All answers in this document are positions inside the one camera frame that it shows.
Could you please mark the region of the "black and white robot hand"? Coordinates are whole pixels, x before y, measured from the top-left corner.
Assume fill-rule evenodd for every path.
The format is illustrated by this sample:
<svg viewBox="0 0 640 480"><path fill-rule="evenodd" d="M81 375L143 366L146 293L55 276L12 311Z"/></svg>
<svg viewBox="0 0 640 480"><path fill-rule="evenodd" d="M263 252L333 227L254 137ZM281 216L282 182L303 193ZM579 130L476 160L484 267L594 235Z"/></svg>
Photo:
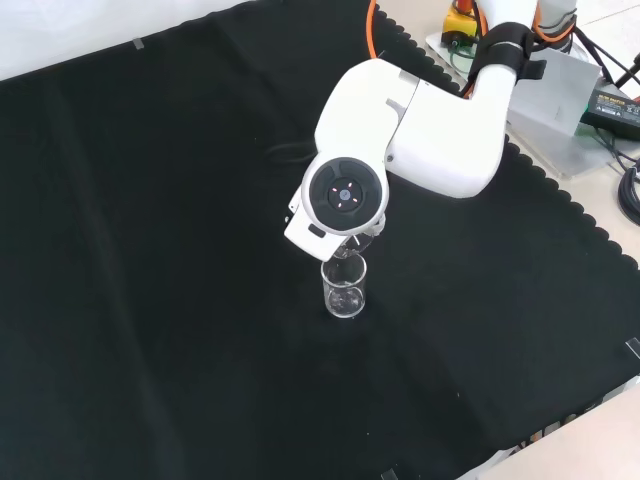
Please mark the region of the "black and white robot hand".
<svg viewBox="0 0 640 480"><path fill-rule="evenodd" d="M322 262L331 258L346 259L361 254L382 233L386 223L386 216L382 215L376 224L357 235L327 233L311 222L301 201L300 188L291 198L289 210L285 237L305 253Z"/></svg>

